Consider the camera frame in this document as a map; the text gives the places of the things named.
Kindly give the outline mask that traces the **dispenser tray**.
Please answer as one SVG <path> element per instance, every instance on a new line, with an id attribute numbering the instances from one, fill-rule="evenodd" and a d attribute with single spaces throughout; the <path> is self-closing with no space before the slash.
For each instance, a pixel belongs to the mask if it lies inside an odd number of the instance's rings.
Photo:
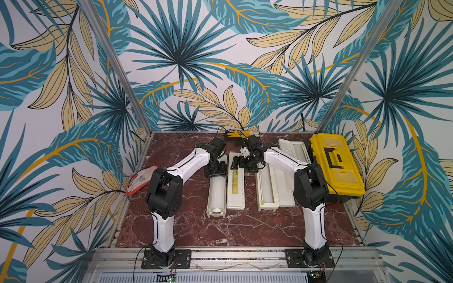
<path id="1" fill-rule="evenodd" d="M 272 186 L 272 178 L 268 166 L 256 173 L 258 212 L 273 211 L 279 208 L 278 194 Z"/>
<path id="2" fill-rule="evenodd" d="M 206 207 L 206 215 L 208 218 L 226 217 L 227 180 L 227 168 L 221 176 L 213 176 L 210 179 L 208 204 Z"/>

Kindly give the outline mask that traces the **thick wrap roll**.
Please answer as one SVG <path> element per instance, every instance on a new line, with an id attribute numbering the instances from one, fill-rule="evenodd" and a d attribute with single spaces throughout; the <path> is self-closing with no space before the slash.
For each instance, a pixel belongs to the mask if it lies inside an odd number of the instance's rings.
<path id="1" fill-rule="evenodd" d="M 225 178 L 221 176 L 211 179 L 211 208 L 222 210 L 225 206 Z"/>

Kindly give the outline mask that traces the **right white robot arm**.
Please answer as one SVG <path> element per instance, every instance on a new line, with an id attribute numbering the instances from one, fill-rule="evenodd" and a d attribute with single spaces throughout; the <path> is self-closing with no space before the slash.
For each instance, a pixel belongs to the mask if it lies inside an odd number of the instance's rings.
<path id="1" fill-rule="evenodd" d="M 293 196 L 303 208 L 306 248 L 318 251 L 327 247 L 323 213 L 329 188 L 320 165 L 291 157 L 271 143 L 262 143 L 251 135 L 243 139 L 240 157 L 235 158 L 231 169 L 243 168 L 258 173 L 267 165 L 273 165 L 294 181 Z"/>

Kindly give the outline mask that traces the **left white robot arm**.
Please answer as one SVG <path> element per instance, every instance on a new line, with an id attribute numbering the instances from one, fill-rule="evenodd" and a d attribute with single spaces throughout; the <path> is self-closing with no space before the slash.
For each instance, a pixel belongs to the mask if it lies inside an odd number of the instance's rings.
<path id="1" fill-rule="evenodd" d="M 146 202 L 154 220 L 153 249 L 168 255 L 175 249 L 174 216 L 182 205 L 183 187 L 200 169 L 208 179 L 225 177 L 227 164 L 222 161 L 226 143 L 215 137 L 209 143 L 198 143 L 194 150 L 173 166 L 157 167 L 148 186 Z"/>

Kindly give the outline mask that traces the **white dispenser box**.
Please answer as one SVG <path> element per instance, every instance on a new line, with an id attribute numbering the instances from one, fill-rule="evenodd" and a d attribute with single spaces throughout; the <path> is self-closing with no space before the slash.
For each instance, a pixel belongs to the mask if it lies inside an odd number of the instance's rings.
<path id="1" fill-rule="evenodd" d="M 290 188 L 287 181 L 287 179 L 292 179 L 273 165 L 270 166 L 270 173 L 273 189 L 275 189 L 278 194 L 279 207 L 295 207 L 296 202 L 294 200 L 293 190 Z"/>
<path id="2" fill-rule="evenodd" d="M 245 181 L 244 169 L 235 165 L 234 158 L 240 156 L 240 153 L 228 154 L 228 180 L 226 190 L 226 208 L 230 210 L 245 209 Z"/>

